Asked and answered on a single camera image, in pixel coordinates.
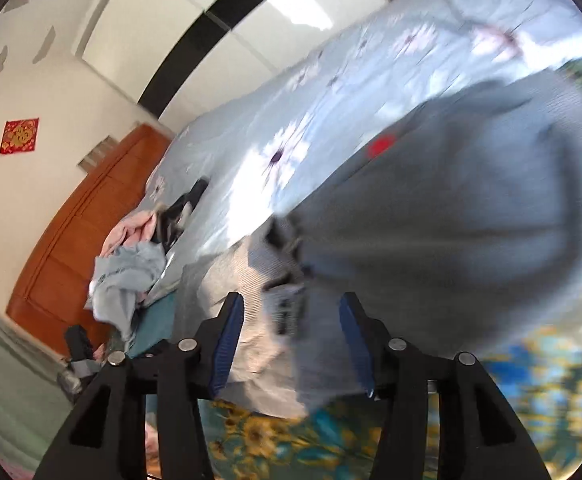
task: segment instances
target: sunflower pattern fabric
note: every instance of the sunflower pattern fabric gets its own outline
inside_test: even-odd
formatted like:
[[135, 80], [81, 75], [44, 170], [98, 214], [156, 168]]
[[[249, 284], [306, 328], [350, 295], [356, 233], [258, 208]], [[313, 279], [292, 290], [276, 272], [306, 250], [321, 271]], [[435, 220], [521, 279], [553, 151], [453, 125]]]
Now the sunflower pattern fabric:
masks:
[[[554, 478], [582, 461], [582, 350], [542, 330], [483, 360], [531, 434]], [[369, 477], [386, 413], [363, 396], [335, 400], [303, 420], [247, 412], [217, 400], [201, 405], [216, 477], [223, 480], [354, 480]], [[437, 478], [439, 413], [429, 397], [424, 479]]]

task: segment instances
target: silver screw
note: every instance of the silver screw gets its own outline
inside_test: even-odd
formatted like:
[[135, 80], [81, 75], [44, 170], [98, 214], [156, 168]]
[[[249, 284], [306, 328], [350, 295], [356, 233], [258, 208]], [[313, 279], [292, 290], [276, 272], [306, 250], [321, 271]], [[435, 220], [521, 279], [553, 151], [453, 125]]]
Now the silver screw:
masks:
[[122, 362], [126, 359], [126, 357], [127, 356], [125, 355], [124, 352], [116, 350], [115, 352], [111, 352], [109, 354], [109, 356], [107, 357], [107, 361], [109, 362], [110, 365], [120, 366]]
[[190, 352], [191, 350], [194, 350], [196, 346], [197, 341], [191, 338], [183, 339], [178, 343], [178, 348], [183, 352]]
[[389, 341], [389, 348], [399, 352], [407, 348], [407, 342], [404, 339], [395, 337]]
[[459, 362], [465, 366], [473, 366], [475, 364], [475, 356], [469, 352], [462, 352], [458, 357]]

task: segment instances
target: red wall decoration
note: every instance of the red wall decoration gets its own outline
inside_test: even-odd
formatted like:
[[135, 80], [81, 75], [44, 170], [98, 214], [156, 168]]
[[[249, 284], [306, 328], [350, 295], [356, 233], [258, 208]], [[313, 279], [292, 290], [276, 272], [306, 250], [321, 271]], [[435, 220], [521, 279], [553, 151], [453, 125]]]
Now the red wall decoration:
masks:
[[2, 133], [0, 153], [32, 152], [36, 149], [36, 136], [40, 119], [24, 119], [21, 121], [7, 121]]

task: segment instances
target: pink cloth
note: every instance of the pink cloth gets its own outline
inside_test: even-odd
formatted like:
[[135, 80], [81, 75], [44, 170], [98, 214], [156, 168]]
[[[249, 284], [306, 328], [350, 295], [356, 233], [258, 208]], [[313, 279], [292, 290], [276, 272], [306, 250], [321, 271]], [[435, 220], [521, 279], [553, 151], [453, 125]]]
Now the pink cloth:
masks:
[[104, 240], [100, 256], [110, 256], [121, 245], [131, 247], [138, 242], [148, 242], [153, 236], [156, 222], [155, 211], [139, 211], [122, 219]]

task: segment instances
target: green curtain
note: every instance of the green curtain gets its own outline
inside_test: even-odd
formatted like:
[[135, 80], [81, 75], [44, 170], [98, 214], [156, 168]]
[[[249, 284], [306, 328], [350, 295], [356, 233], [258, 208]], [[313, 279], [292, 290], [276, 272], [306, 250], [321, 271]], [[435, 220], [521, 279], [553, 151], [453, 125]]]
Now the green curtain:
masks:
[[0, 317], [0, 458], [35, 471], [71, 405], [56, 384], [60, 364]]

